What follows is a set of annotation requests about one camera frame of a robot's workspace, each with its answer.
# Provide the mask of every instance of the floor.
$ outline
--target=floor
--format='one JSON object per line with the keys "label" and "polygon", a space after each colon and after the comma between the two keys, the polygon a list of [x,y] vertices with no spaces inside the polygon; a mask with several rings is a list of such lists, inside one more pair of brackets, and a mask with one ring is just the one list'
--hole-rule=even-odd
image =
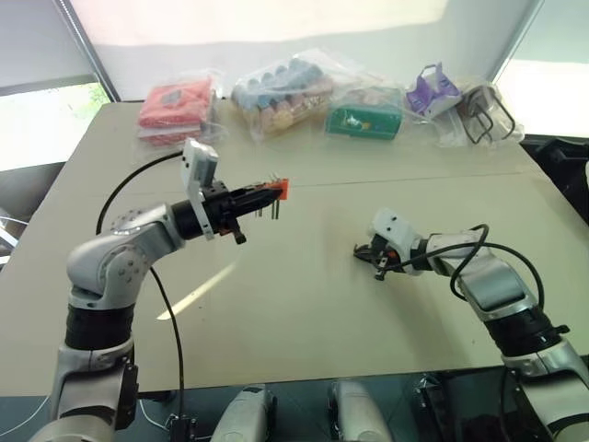
{"label": "floor", "polygon": [[[388,422],[397,442],[430,442],[440,440],[427,425],[424,411],[420,409],[415,389],[422,375],[395,375],[358,378],[371,393],[381,413]],[[492,369],[470,375],[461,375],[447,382],[451,406],[458,424],[465,419],[483,413],[495,414],[497,410],[497,386],[499,370]],[[277,425],[271,442],[327,441],[329,420],[327,418],[327,391],[330,380],[284,382],[269,384],[278,397]],[[223,387],[187,391],[186,408],[198,420],[199,433],[209,436],[223,410],[241,390],[240,387]],[[43,398],[0,398],[0,435],[27,419]],[[147,414],[159,423],[164,423],[174,413],[176,403],[169,404],[144,401]],[[47,404],[30,422],[6,436],[2,442],[28,440],[47,422]],[[168,441],[167,432],[149,424],[137,408],[132,425],[116,434],[116,442]]]}

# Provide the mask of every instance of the table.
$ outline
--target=table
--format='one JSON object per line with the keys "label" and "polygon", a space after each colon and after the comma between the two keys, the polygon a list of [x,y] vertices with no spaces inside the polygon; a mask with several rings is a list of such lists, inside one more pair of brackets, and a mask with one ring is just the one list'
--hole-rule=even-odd
{"label": "table", "polygon": [[[0,273],[0,395],[50,390],[70,287],[65,260],[92,237],[106,196],[138,165],[131,153],[138,110],[102,108]],[[447,278],[390,274],[379,283],[352,257],[381,206],[423,235],[488,223],[490,240],[535,263],[547,313],[571,326],[572,344],[589,353],[589,228],[518,145],[441,150],[415,134],[357,142],[320,137],[309,124],[262,146],[249,141],[228,104],[220,114],[231,137],[217,147],[217,178],[233,188],[275,172],[292,187],[279,220],[240,219],[246,244],[199,238],[156,263],[172,304],[223,276],[178,315],[187,388],[500,364]],[[179,163],[170,160],[137,177],[106,221],[185,198]],[[507,259],[533,287],[525,268]],[[141,390],[177,387],[171,324],[156,319],[164,310],[147,277],[133,324]]]}

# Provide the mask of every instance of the white wall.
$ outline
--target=white wall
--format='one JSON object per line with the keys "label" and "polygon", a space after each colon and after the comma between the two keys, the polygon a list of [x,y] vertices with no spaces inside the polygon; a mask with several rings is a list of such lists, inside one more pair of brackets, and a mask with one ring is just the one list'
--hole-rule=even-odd
{"label": "white wall", "polygon": [[179,71],[221,68],[231,87],[254,69],[316,46],[404,84],[438,61],[450,75],[489,76],[535,0],[72,3],[122,99],[142,99]]}
{"label": "white wall", "polygon": [[0,0],[0,91],[91,74],[52,0]]}
{"label": "white wall", "polygon": [[589,1],[545,0],[498,85],[527,134],[589,136]]}

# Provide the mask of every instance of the robotic arm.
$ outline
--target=robotic arm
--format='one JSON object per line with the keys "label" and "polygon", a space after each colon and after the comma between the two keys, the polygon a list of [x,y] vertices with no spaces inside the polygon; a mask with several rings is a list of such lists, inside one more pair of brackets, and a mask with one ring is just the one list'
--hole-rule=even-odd
{"label": "robotic arm", "polygon": [[67,263],[73,287],[65,341],[59,348],[51,419],[33,442],[106,442],[134,418],[138,368],[131,327],[151,265],[201,235],[233,233],[237,218],[286,197],[286,180],[229,191],[214,179],[217,155],[188,140],[182,180],[189,200],[132,210],[75,249]]}
{"label": "robotic arm", "polygon": [[388,271],[453,276],[459,270],[453,278],[460,291],[518,378],[519,408],[533,411],[530,415],[549,437],[587,421],[589,371],[561,336],[568,327],[552,326],[517,272],[493,255],[487,243],[479,244],[478,230],[422,238],[399,215],[380,209],[369,233],[371,244],[356,248],[354,255],[375,266],[377,280]]}

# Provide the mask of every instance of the purple object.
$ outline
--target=purple object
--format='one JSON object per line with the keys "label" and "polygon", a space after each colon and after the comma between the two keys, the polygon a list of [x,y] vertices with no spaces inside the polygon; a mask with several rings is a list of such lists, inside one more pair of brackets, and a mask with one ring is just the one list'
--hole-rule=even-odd
{"label": "purple object", "polygon": [[[423,78],[423,73],[427,69],[435,68],[435,85],[436,89]],[[411,110],[424,115],[427,109],[437,99],[460,97],[460,91],[442,72],[442,64],[428,64],[417,76],[415,89],[407,93],[407,101]]]}

